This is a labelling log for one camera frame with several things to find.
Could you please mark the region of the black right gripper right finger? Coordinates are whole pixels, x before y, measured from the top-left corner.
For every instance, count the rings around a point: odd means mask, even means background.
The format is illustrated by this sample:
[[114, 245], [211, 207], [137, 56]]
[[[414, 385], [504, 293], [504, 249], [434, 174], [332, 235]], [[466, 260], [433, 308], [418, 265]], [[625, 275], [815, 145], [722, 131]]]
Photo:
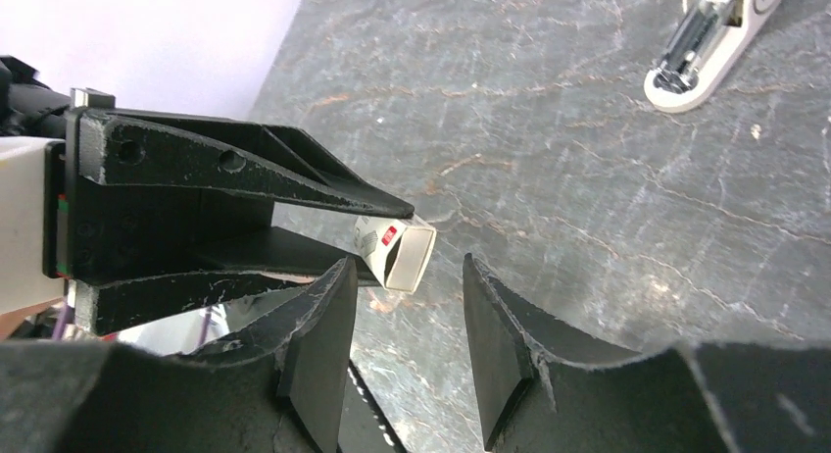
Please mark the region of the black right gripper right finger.
[[464, 258], [489, 452], [826, 452], [825, 342], [676, 342], [639, 353], [533, 305]]

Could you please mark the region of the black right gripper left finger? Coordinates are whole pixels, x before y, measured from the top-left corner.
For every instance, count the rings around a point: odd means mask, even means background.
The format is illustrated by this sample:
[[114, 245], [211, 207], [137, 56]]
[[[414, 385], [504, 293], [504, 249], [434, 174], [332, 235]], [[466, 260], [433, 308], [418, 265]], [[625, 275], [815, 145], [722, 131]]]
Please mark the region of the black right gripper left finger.
[[5, 452], [333, 452], [358, 275], [338, 261], [194, 353], [117, 342], [1, 346]]

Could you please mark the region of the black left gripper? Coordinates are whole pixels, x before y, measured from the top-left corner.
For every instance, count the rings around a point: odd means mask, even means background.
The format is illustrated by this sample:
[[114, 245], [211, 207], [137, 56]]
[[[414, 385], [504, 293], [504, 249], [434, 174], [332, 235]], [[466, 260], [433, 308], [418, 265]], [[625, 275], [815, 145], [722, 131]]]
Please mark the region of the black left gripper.
[[415, 212], [299, 128], [122, 109], [71, 110], [46, 180], [43, 269], [73, 278], [74, 321], [96, 335], [300, 286], [347, 258], [361, 286], [378, 284], [352, 252], [260, 230], [272, 206], [249, 198]]

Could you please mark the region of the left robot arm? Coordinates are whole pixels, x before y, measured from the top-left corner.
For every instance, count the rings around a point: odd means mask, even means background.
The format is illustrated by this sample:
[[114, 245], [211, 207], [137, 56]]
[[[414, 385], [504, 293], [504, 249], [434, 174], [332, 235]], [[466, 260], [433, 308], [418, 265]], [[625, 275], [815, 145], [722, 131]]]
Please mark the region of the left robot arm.
[[1, 309], [61, 297], [107, 335], [319, 277], [348, 252], [274, 226], [285, 203], [404, 219], [292, 126], [122, 109], [1, 60]]

